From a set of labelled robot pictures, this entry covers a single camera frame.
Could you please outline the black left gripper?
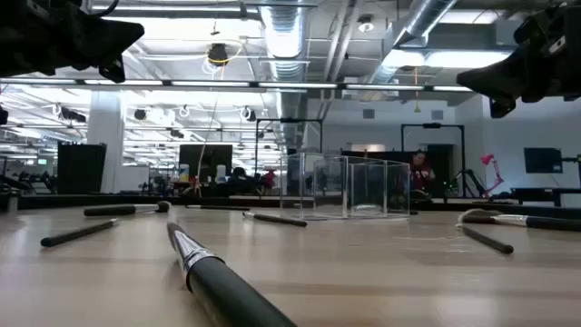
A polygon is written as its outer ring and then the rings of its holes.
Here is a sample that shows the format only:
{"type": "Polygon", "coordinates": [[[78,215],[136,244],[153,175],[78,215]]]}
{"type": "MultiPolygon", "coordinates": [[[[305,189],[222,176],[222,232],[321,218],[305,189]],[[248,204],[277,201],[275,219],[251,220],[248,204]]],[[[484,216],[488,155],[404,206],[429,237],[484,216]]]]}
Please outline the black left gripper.
{"type": "Polygon", "coordinates": [[[0,76],[54,75],[66,66],[59,54],[58,28],[67,9],[73,48],[100,64],[101,76],[123,83],[120,55],[144,35],[143,26],[105,19],[117,5],[87,14],[81,10],[83,4],[84,0],[0,0],[0,76]]]}

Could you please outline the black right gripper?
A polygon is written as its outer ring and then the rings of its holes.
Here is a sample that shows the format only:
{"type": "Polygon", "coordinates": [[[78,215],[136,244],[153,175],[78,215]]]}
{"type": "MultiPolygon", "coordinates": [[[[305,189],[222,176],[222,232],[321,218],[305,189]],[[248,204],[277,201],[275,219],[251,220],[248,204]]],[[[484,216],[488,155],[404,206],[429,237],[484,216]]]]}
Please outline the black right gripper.
{"type": "Polygon", "coordinates": [[[457,84],[491,97],[492,119],[510,114],[518,97],[525,103],[581,98],[581,2],[552,4],[528,16],[515,40],[519,48],[506,59],[456,77],[457,84]]]}

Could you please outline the medium round-head makeup brush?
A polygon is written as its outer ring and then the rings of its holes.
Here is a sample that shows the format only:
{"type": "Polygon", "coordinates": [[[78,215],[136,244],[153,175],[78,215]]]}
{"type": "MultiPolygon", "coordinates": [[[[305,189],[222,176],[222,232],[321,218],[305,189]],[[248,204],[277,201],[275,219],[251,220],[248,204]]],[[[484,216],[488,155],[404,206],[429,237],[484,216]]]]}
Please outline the medium round-head makeup brush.
{"type": "Polygon", "coordinates": [[[470,209],[461,213],[459,223],[504,224],[526,228],[581,232],[581,221],[533,215],[507,214],[498,211],[470,209]]]}

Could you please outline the slim black silver-ferrule brush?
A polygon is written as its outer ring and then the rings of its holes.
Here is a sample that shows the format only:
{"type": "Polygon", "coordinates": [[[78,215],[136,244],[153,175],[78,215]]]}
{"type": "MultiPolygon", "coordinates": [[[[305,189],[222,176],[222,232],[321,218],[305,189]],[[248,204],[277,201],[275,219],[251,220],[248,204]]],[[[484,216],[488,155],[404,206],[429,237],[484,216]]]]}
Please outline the slim black silver-ferrule brush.
{"type": "Polygon", "coordinates": [[[480,233],[472,228],[467,227],[466,225],[462,225],[460,227],[463,234],[467,237],[470,237],[480,243],[485,244],[486,246],[494,249],[495,251],[503,254],[512,254],[514,251],[514,247],[507,243],[502,243],[499,240],[491,238],[483,233],[480,233]]]}

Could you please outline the large fluffy powder brush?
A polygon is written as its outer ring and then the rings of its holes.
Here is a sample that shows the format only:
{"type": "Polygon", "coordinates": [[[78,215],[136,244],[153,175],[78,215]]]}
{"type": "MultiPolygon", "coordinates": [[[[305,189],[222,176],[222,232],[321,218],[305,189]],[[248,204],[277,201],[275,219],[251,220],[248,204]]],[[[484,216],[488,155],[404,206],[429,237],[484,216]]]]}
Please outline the large fluffy powder brush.
{"type": "Polygon", "coordinates": [[[145,204],[116,204],[96,206],[84,209],[85,217],[97,216],[124,216],[138,213],[168,213],[172,204],[167,201],[160,201],[158,203],[145,204]]]}

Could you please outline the long thin black pencil brush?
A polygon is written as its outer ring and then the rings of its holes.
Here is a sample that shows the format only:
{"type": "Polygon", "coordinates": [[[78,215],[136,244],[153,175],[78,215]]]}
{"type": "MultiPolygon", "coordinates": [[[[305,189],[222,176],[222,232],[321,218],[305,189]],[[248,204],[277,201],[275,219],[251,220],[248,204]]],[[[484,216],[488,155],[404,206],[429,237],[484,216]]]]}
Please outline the long thin black pencil brush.
{"type": "Polygon", "coordinates": [[[85,236],[99,233],[113,228],[119,220],[116,218],[100,221],[99,223],[88,224],[63,233],[47,236],[40,241],[40,245],[44,248],[51,248],[57,245],[68,243],[73,240],[83,238],[85,236]]]}

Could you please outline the clear acrylic brush organizer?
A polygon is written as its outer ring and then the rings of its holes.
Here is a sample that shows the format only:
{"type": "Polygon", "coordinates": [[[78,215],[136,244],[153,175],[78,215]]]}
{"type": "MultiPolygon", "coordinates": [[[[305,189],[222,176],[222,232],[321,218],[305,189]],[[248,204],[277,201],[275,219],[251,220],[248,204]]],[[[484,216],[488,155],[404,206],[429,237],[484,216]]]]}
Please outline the clear acrylic brush organizer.
{"type": "Polygon", "coordinates": [[[281,213],[302,221],[404,219],[407,163],[336,154],[291,154],[276,181],[281,213]]]}

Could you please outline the thin black makeup brush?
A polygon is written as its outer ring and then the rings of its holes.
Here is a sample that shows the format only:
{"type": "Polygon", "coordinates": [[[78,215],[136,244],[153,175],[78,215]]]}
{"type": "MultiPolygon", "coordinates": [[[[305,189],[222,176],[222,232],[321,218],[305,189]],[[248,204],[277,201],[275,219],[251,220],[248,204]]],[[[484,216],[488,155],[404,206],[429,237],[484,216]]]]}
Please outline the thin black makeup brush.
{"type": "Polygon", "coordinates": [[[288,224],[298,227],[306,227],[308,225],[307,222],[302,220],[296,220],[286,217],[268,215],[268,214],[261,214],[261,213],[252,213],[252,212],[243,212],[242,213],[245,218],[251,218],[254,220],[259,220],[268,223],[281,223],[281,224],[288,224]]]}
{"type": "Polygon", "coordinates": [[[221,205],[185,205],[186,209],[196,210],[224,210],[224,211],[242,211],[248,212],[250,208],[240,206],[221,206],[221,205]]]}

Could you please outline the thick black silver-ferrule brush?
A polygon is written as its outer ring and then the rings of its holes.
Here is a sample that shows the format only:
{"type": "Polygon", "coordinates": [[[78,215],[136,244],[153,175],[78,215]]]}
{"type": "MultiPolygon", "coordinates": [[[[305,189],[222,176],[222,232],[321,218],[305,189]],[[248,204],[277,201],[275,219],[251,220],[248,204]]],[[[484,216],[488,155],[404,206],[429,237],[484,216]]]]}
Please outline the thick black silver-ferrule brush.
{"type": "Polygon", "coordinates": [[[184,285],[214,327],[298,327],[230,266],[248,231],[241,215],[174,207],[166,231],[184,285]]]}

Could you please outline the pink desk lamp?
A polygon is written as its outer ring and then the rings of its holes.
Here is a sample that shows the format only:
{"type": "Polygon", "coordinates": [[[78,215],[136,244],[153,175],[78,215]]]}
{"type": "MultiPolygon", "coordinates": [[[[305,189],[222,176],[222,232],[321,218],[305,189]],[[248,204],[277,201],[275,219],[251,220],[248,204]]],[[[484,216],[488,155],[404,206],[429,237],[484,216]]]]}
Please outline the pink desk lamp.
{"type": "Polygon", "coordinates": [[[491,195],[491,193],[504,182],[504,179],[502,178],[502,175],[501,175],[501,172],[499,170],[499,166],[498,166],[497,159],[496,159],[495,155],[486,154],[480,158],[480,161],[485,166],[492,165],[492,167],[494,169],[495,176],[496,176],[493,184],[490,187],[485,187],[484,191],[482,193],[483,198],[488,198],[491,195]]]}

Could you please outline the white building column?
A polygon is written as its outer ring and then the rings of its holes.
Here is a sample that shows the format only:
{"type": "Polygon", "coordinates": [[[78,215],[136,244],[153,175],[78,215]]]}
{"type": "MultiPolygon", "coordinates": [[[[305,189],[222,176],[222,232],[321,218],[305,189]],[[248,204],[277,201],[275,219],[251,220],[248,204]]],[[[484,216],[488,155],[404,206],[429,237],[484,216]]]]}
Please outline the white building column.
{"type": "Polygon", "coordinates": [[[101,192],[118,193],[123,166],[126,108],[120,91],[92,91],[87,143],[104,144],[101,192]]]}

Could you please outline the black desk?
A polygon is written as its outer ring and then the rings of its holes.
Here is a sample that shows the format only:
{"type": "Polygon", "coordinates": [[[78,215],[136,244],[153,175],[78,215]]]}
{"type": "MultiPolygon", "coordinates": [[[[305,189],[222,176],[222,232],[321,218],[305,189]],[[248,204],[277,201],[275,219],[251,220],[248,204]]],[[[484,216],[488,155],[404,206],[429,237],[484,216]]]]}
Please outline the black desk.
{"type": "Polygon", "coordinates": [[[561,207],[564,203],[564,194],[581,194],[581,188],[549,188],[549,187],[526,187],[512,188],[511,195],[520,204],[525,202],[546,202],[552,203],[555,207],[561,207]]]}

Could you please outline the black partition panel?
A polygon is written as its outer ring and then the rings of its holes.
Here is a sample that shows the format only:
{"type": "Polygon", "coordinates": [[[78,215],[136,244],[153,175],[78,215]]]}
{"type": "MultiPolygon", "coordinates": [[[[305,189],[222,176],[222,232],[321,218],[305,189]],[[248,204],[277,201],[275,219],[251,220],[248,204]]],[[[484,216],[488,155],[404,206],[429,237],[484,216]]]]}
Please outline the black partition panel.
{"type": "Polygon", "coordinates": [[[105,144],[58,144],[57,192],[92,194],[101,192],[105,144]]]}

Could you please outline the black display panel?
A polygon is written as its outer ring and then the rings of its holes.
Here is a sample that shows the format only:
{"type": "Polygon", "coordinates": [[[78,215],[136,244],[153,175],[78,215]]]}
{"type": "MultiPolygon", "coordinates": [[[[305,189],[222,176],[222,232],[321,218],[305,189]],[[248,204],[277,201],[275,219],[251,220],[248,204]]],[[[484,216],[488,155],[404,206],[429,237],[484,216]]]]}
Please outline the black display panel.
{"type": "Polygon", "coordinates": [[[218,164],[225,164],[227,176],[231,175],[232,155],[230,144],[183,144],[180,146],[178,163],[190,165],[190,177],[207,183],[214,181],[218,164]]]}

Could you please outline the black aluminium rig frame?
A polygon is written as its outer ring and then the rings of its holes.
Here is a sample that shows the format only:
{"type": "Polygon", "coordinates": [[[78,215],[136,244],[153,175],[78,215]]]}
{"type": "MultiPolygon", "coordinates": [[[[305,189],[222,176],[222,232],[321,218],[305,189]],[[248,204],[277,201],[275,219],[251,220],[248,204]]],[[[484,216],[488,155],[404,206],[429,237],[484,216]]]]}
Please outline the black aluminium rig frame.
{"type": "MultiPolygon", "coordinates": [[[[0,193],[0,213],[7,213],[8,193],[0,193]]],[[[144,195],[114,195],[114,194],[86,194],[86,195],[21,195],[18,202],[18,210],[54,209],[66,207],[95,207],[116,204],[145,204],[158,203],[162,197],[144,195]]],[[[533,215],[550,218],[560,218],[581,221],[581,208],[559,208],[546,206],[520,205],[513,203],[488,203],[488,202],[451,202],[445,203],[405,203],[395,200],[387,204],[357,204],[344,207],[339,199],[307,200],[307,199],[280,199],[266,197],[209,197],[209,198],[185,198],[169,197],[167,199],[173,206],[185,205],[221,205],[240,206],[250,209],[284,210],[287,213],[296,213],[307,217],[322,216],[329,218],[380,218],[380,217],[404,217],[419,213],[452,212],[461,213],[470,209],[483,209],[498,211],[507,214],[533,215]]]]}

